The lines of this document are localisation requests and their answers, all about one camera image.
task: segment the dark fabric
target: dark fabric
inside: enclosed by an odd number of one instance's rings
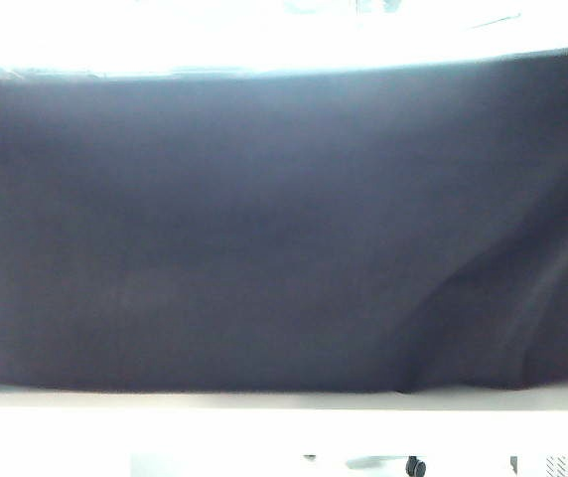
[[[568,379],[568,55],[0,84],[0,384]]]

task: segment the bright light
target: bright light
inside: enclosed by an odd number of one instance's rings
[[[0,67],[99,75],[260,73],[568,47],[568,6],[552,9],[551,2],[403,0],[396,13],[355,15],[346,8],[355,0],[333,1],[344,8],[286,15],[282,0],[0,0]],[[503,18],[509,20],[471,28]]]

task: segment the vent grille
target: vent grille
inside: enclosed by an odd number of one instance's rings
[[[546,477],[568,477],[568,456],[547,457]]]

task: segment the caster wheel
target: caster wheel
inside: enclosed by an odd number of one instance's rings
[[[423,477],[425,475],[425,462],[419,460],[414,468],[414,477]]]
[[[410,456],[405,464],[405,473],[410,477],[423,477],[425,475],[425,469],[425,462],[414,456]]]

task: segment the black cloth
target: black cloth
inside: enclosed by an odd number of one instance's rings
[[[568,380],[568,55],[0,83],[0,384]]]

